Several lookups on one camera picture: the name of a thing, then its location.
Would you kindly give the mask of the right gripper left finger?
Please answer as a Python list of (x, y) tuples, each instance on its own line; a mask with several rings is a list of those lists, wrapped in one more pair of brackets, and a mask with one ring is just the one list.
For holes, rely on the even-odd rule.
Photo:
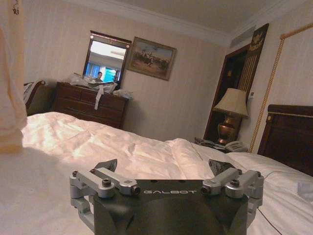
[(115, 173), (117, 159), (98, 163), (90, 171), (74, 171), (69, 179), (70, 203), (78, 210), (84, 222), (93, 222), (94, 216), (85, 196), (98, 195), (101, 198), (112, 198), (117, 189), (127, 196), (140, 194), (140, 186), (135, 179), (125, 178)]

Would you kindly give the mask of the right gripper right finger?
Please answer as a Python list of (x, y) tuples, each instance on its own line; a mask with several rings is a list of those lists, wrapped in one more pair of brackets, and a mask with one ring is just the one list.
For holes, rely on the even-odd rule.
[(264, 177), (261, 172), (248, 170), (245, 173), (230, 163), (216, 160), (208, 161), (214, 177), (202, 182), (201, 193), (218, 195), (225, 188), (227, 196), (240, 199), (248, 197), (248, 215), (255, 215), (263, 204)]

